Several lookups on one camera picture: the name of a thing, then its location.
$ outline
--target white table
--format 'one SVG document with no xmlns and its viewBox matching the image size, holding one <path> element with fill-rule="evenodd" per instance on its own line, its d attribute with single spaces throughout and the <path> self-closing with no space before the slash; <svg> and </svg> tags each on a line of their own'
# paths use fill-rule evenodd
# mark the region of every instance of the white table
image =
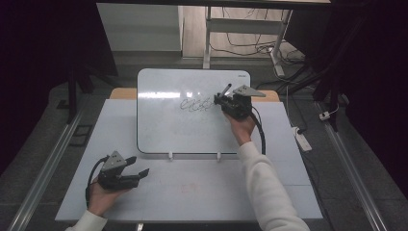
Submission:
<svg viewBox="0 0 408 231">
<path fill-rule="evenodd" d="M 282 103 L 254 103 L 263 117 L 267 155 L 301 218 L 322 218 L 314 191 L 295 144 Z M 106 214 L 118 222 L 255 221 L 242 179 L 241 163 L 193 155 L 172 162 L 146 158 L 136 147 L 136 100 L 107 100 L 88 147 L 72 179 L 56 220 L 75 221 L 86 210 L 85 187 L 93 165 L 117 150 L 125 159 L 138 156 L 123 175 L 150 168 L 138 188 L 123 195 Z M 257 131 L 253 140 L 260 147 Z"/>
</svg>

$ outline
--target sleeve cuff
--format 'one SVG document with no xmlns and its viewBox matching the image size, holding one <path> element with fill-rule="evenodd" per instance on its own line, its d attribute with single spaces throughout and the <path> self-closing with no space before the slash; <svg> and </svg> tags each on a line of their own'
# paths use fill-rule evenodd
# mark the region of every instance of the sleeve cuff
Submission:
<svg viewBox="0 0 408 231">
<path fill-rule="evenodd" d="M 73 229 L 75 231 L 100 231 L 103 229 L 107 221 L 107 219 L 101 218 L 86 210 Z"/>
<path fill-rule="evenodd" d="M 253 141 L 244 143 L 238 149 L 238 157 L 241 159 L 241 161 L 248 160 L 257 155 L 259 155 L 259 152 Z"/>
</svg>

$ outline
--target metal frame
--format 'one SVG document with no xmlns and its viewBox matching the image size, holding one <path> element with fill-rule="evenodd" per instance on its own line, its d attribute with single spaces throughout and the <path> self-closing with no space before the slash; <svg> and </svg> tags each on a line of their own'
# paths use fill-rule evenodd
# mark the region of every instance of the metal frame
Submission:
<svg viewBox="0 0 408 231">
<path fill-rule="evenodd" d="M 98 3 L 147 4 L 147 5 L 176 5 L 202 7 L 230 7 L 230 8 L 260 8 L 260 9 L 291 9 L 291 10 L 355 10 L 367 5 L 371 0 L 358 3 L 330 3 L 305 1 L 270 1 L 270 0 L 97 0 Z"/>
<path fill-rule="evenodd" d="M 261 20 L 246 20 L 246 19 L 231 19 L 231 18 L 211 18 L 211 7 L 206 8 L 206 37 L 205 49 L 203 58 L 203 69 L 210 68 L 210 35 L 212 32 L 221 33 L 238 33 L 238 34 L 262 34 L 262 35 L 277 35 L 275 45 L 270 50 L 273 68 L 279 77 L 285 76 L 282 66 L 278 63 L 277 57 L 279 47 L 288 27 L 289 18 L 292 10 L 288 11 L 282 21 L 261 21 Z"/>
</svg>

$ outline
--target power strip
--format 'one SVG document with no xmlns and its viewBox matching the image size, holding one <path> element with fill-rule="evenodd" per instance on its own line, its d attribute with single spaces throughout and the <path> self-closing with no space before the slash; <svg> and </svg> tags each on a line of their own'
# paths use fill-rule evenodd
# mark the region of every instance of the power strip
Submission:
<svg viewBox="0 0 408 231">
<path fill-rule="evenodd" d="M 296 138 L 296 142 L 297 144 L 299 144 L 300 149 L 302 149 L 302 151 L 304 152 L 308 152 L 312 150 L 312 146 L 307 142 L 305 136 L 303 136 L 303 134 L 297 134 L 297 131 L 299 130 L 298 127 L 293 127 L 292 131 L 293 131 L 293 135 Z"/>
</svg>

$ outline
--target wall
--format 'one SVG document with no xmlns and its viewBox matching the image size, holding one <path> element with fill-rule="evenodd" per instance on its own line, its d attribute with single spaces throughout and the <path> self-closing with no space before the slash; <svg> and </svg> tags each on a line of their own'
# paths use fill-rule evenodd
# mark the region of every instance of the wall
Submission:
<svg viewBox="0 0 408 231">
<path fill-rule="evenodd" d="M 109 3 L 97 7 L 113 51 L 182 50 L 182 7 Z"/>
</svg>

